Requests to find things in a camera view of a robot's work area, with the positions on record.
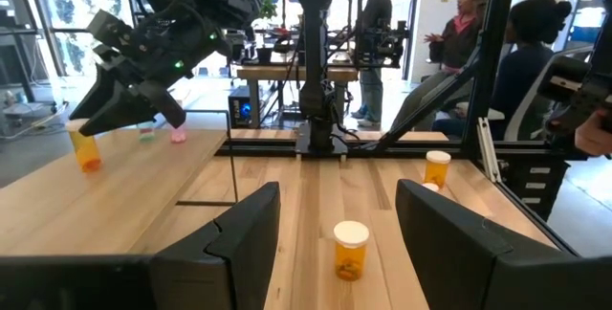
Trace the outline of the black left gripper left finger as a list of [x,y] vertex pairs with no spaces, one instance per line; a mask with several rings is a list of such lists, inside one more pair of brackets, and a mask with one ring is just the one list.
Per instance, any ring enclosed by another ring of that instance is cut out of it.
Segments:
[[263,310],[279,236],[280,186],[269,182],[156,253],[157,310]]

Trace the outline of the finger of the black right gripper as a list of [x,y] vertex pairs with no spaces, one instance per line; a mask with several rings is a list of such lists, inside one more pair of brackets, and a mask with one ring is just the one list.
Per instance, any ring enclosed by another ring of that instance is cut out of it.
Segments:
[[122,84],[109,71],[97,68],[97,77],[70,115],[81,121],[81,133],[93,136],[142,122],[154,122],[158,111],[135,86]]
[[167,91],[156,81],[144,81],[138,85],[138,91],[151,107],[162,114],[174,128],[179,128],[186,121],[186,112]]

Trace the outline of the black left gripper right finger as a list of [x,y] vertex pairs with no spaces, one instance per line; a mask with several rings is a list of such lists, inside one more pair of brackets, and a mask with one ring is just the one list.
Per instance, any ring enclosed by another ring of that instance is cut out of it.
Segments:
[[548,268],[572,259],[410,180],[395,204],[430,310],[544,310]]

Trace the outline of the orange medicine bottle white cap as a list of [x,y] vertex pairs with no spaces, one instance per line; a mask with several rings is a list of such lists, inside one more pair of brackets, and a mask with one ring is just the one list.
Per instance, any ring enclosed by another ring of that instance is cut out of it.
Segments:
[[84,136],[79,129],[87,123],[87,119],[70,120],[65,123],[73,144],[76,159],[84,173],[94,172],[101,167],[101,158],[94,137]]

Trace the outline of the wide orange medicine bottle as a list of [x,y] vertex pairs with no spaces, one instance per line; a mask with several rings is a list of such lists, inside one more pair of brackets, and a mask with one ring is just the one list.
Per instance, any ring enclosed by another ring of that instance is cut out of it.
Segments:
[[361,278],[369,229],[358,221],[342,221],[333,230],[336,240],[335,272],[346,281]]
[[431,150],[426,154],[425,183],[431,183],[443,188],[448,174],[451,156],[440,150]]

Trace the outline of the black computer tower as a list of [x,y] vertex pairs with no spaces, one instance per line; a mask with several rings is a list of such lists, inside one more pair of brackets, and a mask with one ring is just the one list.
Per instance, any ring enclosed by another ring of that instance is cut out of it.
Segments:
[[228,96],[230,124],[232,128],[249,128],[251,125],[251,96],[247,85],[236,87]]

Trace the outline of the background wooden workbench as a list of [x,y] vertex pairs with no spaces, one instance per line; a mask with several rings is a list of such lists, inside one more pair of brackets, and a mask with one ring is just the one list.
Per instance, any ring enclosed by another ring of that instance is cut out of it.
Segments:
[[[306,80],[306,67],[299,66],[292,62],[293,56],[284,56],[282,63],[272,65],[241,65],[236,69],[236,76],[247,82],[250,90],[251,121],[248,128],[259,128],[264,121],[266,114],[262,113],[264,105],[260,101],[259,82],[270,80],[276,82],[277,104],[280,105],[279,111],[283,109],[284,88],[289,81],[301,82]],[[340,115],[340,122],[346,112],[346,95],[348,84],[358,80],[358,71],[348,63],[331,63],[327,68],[327,79],[334,85],[336,94],[336,107]]]

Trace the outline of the grey office chair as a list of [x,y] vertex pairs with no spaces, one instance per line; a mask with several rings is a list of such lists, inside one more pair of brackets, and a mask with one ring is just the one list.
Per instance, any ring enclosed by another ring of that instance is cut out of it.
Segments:
[[507,129],[504,135],[505,142],[517,142],[518,141],[518,133],[520,129],[520,125],[522,124],[523,119],[526,116],[526,113],[530,106],[532,105],[533,100],[537,95],[538,88],[542,81],[544,80],[549,68],[552,64],[557,61],[562,56],[571,56],[576,54],[588,54],[593,51],[593,45],[584,45],[581,47],[570,48],[566,50],[562,50],[559,52],[555,52],[553,56],[549,59],[547,64],[544,66],[538,77],[535,79],[535,82],[530,87],[523,101],[519,104],[514,115],[510,119]]

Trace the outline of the person's hand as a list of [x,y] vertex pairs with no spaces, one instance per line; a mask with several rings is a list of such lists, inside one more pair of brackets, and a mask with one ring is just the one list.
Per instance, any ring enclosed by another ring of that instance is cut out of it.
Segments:
[[608,111],[593,113],[575,132],[576,147],[592,156],[612,154],[612,133],[602,128]]

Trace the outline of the person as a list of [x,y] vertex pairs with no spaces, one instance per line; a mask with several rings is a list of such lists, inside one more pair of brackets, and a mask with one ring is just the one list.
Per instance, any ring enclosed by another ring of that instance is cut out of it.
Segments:
[[463,69],[472,55],[489,0],[457,0],[457,14],[441,34],[428,34],[429,59],[441,70],[426,78],[404,100],[391,129],[399,128],[422,104],[438,95]]
[[509,120],[549,62],[554,43],[572,11],[572,4],[558,0],[524,0],[512,6],[505,42],[516,50],[499,64],[490,108],[504,118],[491,122],[492,137],[504,138]]
[[[392,17],[391,0],[367,0],[362,12],[364,29],[379,28],[380,23],[389,23]],[[361,107],[352,113],[359,127],[379,127],[383,113],[383,82],[380,68],[361,71]]]

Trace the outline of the black handheld device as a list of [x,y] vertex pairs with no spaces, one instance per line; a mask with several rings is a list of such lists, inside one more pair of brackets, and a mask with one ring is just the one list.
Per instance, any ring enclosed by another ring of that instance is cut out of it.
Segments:
[[567,135],[605,109],[603,129],[612,133],[612,0],[602,0],[606,16],[590,60],[557,56],[546,66],[538,93],[564,106],[546,122],[552,134]]

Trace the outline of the silver metal bracket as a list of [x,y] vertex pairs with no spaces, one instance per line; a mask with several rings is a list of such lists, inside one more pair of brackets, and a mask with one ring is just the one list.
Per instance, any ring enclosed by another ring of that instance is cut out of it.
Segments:
[[500,183],[501,172],[499,170],[499,164],[492,139],[490,123],[486,117],[481,117],[478,119],[477,134],[485,174],[493,183]]

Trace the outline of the black aluminium table frame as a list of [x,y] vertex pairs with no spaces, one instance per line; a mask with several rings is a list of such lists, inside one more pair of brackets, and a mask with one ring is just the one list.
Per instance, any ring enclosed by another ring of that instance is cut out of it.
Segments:
[[[509,12],[510,0],[490,0],[488,10],[485,13],[484,28],[479,35],[479,42],[463,71],[455,76],[438,95],[417,109],[399,128],[391,130],[376,141],[359,142],[354,140],[349,142],[346,146],[348,149],[347,156],[361,159],[423,159],[426,150],[432,148],[449,152],[461,160],[468,159],[474,164],[476,162],[476,152],[480,151],[479,142],[475,140],[476,121],[481,117],[486,117],[486,111],[489,109],[486,102],[479,103],[477,98],[479,96],[487,97],[492,92],[492,86],[487,83],[487,78],[493,75],[497,62],[500,60],[502,29],[505,27],[505,20]],[[447,96],[471,79],[474,81],[473,97],[470,100],[470,110],[468,112],[468,128],[461,142],[422,141],[410,145],[401,140],[411,124],[421,120],[428,111],[442,103]],[[505,157],[523,160],[535,157],[547,159],[567,159],[569,157],[567,151],[555,152],[551,149],[539,147],[537,144],[493,143],[495,149],[499,147]]]

